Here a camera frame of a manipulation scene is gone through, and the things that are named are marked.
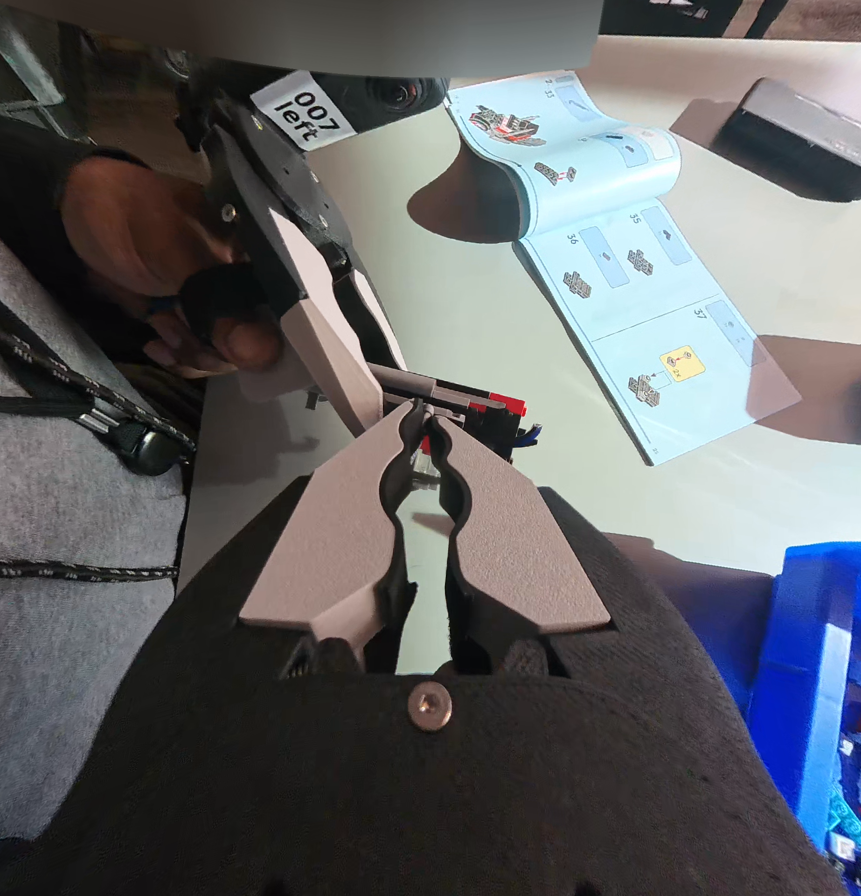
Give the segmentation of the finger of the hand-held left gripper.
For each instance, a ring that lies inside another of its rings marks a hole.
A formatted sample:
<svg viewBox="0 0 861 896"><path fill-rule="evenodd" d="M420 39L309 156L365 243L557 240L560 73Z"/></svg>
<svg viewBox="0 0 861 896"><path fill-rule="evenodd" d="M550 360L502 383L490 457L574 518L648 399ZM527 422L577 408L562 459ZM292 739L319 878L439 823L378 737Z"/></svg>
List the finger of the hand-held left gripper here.
<svg viewBox="0 0 861 896"><path fill-rule="evenodd" d="M393 326L371 280L359 269L333 270L335 299L368 364L400 371L408 366Z"/></svg>
<svg viewBox="0 0 861 896"><path fill-rule="evenodd" d="M326 261L289 218L268 211L262 288L283 337L280 360L262 376L262 398L319 388L358 437L383 416L381 387L335 298Z"/></svg>

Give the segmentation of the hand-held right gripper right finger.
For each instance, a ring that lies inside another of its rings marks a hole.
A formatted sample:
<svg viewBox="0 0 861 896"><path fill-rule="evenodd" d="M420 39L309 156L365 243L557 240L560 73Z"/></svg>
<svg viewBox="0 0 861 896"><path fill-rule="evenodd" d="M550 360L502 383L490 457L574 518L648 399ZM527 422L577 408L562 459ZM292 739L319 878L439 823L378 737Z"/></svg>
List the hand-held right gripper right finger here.
<svg viewBox="0 0 861 896"><path fill-rule="evenodd" d="M445 595L455 666L502 666L513 645L596 632L611 615L536 485L441 417L428 421L453 523Z"/></svg>

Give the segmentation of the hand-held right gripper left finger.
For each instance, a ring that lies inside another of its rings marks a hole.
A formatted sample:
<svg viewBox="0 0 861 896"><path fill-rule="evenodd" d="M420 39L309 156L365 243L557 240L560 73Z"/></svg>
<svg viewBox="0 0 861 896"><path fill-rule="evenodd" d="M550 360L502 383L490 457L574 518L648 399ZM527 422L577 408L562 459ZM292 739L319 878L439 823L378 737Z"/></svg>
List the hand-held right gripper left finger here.
<svg viewBox="0 0 861 896"><path fill-rule="evenodd" d="M355 441L315 469L239 614L249 626L365 648L403 615L406 570L396 510L408 493L376 491Z"/></svg>

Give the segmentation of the toy brick vehicle model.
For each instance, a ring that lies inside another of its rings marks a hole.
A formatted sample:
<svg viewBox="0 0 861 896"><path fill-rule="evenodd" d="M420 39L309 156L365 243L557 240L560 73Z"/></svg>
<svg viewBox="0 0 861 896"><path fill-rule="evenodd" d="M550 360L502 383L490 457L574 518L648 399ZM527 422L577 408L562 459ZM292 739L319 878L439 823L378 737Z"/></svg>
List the toy brick vehicle model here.
<svg viewBox="0 0 861 896"><path fill-rule="evenodd" d="M516 449L532 446L538 439L540 427L522 428L526 415L523 400L409 369L368 365L382 390L383 416L363 434L353 435L354 465L360 475L377 480L380 494L402 493L410 480L401 426L414 399L435 409L433 419L451 424L507 463L512 463ZM308 407L324 400L332 408L318 387L305 391Z"/></svg>

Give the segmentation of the person's left forearm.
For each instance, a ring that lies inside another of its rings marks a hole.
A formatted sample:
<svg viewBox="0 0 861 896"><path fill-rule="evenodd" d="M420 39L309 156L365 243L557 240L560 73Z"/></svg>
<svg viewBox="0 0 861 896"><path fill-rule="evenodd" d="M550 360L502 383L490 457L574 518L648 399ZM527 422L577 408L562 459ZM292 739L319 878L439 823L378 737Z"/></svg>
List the person's left forearm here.
<svg viewBox="0 0 861 896"><path fill-rule="evenodd" d="M89 291L89 276L70 247L59 212L69 174L88 159L147 169L125 151L0 116L0 241L55 297Z"/></svg>

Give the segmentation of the white desk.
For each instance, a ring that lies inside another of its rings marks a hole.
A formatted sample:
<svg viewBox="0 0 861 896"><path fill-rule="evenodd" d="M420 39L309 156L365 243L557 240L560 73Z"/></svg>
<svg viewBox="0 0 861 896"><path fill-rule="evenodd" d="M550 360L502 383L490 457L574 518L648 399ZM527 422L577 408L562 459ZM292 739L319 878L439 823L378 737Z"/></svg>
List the white desk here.
<svg viewBox="0 0 861 896"><path fill-rule="evenodd" d="M763 76L861 121L861 43L607 37L579 72L605 112L677 125L682 170L664 204L773 356L805 375L797 408L656 468L511 246L410 218L407 201L458 153L444 111L312 157L411 369L524 399L543 425L515 454L526 476L625 552L651 547L683 574L749 571L751 594L788 546L861 541L861 201L800 198L702 145Z"/></svg>

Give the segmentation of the person's left hand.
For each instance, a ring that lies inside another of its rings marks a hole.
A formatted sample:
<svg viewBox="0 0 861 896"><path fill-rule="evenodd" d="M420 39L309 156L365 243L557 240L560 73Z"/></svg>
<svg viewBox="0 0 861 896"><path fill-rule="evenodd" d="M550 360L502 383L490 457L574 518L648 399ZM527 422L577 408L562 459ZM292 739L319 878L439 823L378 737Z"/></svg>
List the person's left hand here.
<svg viewBox="0 0 861 896"><path fill-rule="evenodd" d="M200 185L90 156L70 169L59 212L94 289L153 330L143 348L151 361L186 378L262 371L280 361L283 340L269 323L220 319L207 347L181 311L149 309L193 275L247 259L213 222Z"/></svg>

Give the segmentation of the grey fabric clothing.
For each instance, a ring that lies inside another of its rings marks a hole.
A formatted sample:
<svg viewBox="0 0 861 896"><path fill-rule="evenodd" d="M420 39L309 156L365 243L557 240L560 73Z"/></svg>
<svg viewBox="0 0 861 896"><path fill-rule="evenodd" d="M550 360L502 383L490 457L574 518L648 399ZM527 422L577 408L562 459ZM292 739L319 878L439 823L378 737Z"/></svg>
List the grey fabric clothing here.
<svg viewBox="0 0 861 896"><path fill-rule="evenodd" d="M51 822L174 597L193 433L0 241L0 846Z"/></svg>

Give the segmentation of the light blue instruction booklet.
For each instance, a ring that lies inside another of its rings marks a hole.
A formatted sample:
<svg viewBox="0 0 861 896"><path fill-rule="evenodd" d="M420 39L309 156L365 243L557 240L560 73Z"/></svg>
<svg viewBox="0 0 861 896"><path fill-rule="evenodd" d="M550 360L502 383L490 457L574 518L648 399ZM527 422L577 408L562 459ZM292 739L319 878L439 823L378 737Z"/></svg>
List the light blue instruction booklet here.
<svg viewBox="0 0 861 896"><path fill-rule="evenodd" d="M514 186L514 253L647 465L800 401L660 202L681 171L667 131L605 114L568 71L459 87L444 105Z"/></svg>

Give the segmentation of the blue plastic bin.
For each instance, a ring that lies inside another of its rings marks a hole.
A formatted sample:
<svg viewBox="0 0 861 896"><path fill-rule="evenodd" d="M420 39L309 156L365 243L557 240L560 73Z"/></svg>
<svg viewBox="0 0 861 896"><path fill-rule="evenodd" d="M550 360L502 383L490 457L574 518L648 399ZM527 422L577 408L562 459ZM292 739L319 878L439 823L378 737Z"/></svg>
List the blue plastic bin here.
<svg viewBox="0 0 861 896"><path fill-rule="evenodd" d="M861 542L787 549L746 719L777 790L829 858L839 734L861 733Z"/></svg>

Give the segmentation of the pile of loose toy bricks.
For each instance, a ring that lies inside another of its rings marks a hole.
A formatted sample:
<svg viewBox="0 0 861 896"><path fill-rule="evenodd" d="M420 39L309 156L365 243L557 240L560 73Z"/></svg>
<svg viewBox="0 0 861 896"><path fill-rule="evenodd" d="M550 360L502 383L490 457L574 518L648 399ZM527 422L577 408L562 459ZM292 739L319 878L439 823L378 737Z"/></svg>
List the pile of loose toy bricks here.
<svg viewBox="0 0 861 896"><path fill-rule="evenodd" d="M839 734L829 794L826 853L851 894L861 895L861 733Z"/></svg>

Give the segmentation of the black flat box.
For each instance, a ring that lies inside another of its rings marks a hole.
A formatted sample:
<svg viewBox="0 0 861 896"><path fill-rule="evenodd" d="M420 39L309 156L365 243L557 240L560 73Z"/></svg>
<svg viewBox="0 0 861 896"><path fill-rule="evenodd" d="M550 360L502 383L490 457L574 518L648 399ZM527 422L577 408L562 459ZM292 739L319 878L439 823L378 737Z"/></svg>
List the black flat box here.
<svg viewBox="0 0 861 896"><path fill-rule="evenodd" d="M781 81L757 80L709 147L801 198L861 200L861 122Z"/></svg>

